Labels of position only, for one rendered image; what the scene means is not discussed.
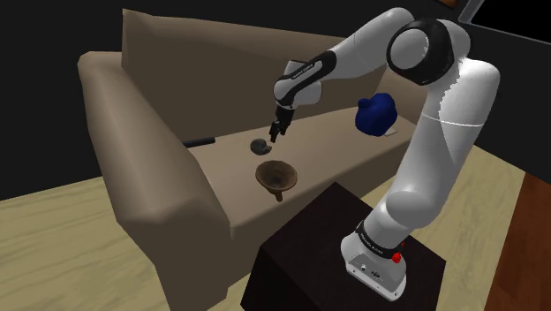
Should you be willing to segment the grey round shell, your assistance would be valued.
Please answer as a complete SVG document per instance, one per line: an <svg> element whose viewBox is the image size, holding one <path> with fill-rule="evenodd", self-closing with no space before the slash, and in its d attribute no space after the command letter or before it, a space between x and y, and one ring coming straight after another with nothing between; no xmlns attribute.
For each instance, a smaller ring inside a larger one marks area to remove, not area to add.
<svg viewBox="0 0 551 311"><path fill-rule="evenodd" d="M272 146L264 139L254 139L250 143L251 151L257 156L264 156L271 152Z"/></svg>

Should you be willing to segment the brown wooden bowl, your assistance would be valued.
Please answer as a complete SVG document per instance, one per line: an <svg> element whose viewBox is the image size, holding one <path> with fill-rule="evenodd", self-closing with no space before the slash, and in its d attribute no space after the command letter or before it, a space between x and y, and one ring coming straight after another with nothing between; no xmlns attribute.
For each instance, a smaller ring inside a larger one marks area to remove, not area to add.
<svg viewBox="0 0 551 311"><path fill-rule="evenodd" d="M283 193L292 189L298 181L296 170L288 163L278 160L261 163L256 168L255 177L278 202L283 200Z"/></svg>

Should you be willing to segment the black remote control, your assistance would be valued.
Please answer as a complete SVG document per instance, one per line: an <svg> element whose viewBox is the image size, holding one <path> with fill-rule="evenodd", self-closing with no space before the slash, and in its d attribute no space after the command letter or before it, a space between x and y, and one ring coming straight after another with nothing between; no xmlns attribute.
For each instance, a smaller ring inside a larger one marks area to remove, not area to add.
<svg viewBox="0 0 551 311"><path fill-rule="evenodd" d="M182 142L182 144L186 148L195 148L195 147L205 146L205 145L214 144L214 143L215 143L215 137L207 137L207 138L201 138L197 140L187 140Z"/></svg>

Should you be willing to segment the blue plush toy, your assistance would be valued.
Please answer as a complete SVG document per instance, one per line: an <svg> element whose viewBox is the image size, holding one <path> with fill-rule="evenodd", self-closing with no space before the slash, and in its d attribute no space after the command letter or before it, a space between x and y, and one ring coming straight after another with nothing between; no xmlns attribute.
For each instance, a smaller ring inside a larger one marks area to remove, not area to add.
<svg viewBox="0 0 551 311"><path fill-rule="evenodd" d="M356 128L364 134L380 137L396 122L396 104L391 95L377 93L358 101Z"/></svg>

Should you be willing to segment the beige sofa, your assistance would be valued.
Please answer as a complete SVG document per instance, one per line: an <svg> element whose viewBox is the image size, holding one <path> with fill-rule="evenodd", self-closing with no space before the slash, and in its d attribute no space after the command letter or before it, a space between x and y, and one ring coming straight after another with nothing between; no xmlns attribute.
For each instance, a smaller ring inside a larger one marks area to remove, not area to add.
<svg viewBox="0 0 551 311"><path fill-rule="evenodd" d="M256 180L276 106L272 87L291 60L333 36L126 10L122 49L78 62L87 128L119 225L154 264L170 311L208 311L248 274L259 246L330 184L363 196L395 175L426 90L381 66L329 80L296 110L270 157L297 184L278 202ZM391 95L397 133L355 126L358 101ZM215 137L186 148L182 142Z"/></svg>

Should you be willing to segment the dark robot stand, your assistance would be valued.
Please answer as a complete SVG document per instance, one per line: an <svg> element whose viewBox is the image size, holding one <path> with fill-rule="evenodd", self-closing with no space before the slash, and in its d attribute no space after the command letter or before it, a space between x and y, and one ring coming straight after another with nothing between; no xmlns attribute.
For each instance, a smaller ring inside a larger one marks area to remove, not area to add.
<svg viewBox="0 0 551 311"><path fill-rule="evenodd" d="M446 262L413 237L404 242L403 295L386 300L345 269L343 237L371 207L333 183L261 246L241 306L245 311L436 311Z"/></svg>

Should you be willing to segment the grey framed window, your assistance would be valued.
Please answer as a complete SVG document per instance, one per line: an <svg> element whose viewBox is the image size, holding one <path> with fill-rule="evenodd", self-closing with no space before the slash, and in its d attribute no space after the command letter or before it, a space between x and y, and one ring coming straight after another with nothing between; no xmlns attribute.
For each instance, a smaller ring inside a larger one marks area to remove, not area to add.
<svg viewBox="0 0 551 311"><path fill-rule="evenodd" d="M468 0L458 20L551 45L551 0Z"/></svg>

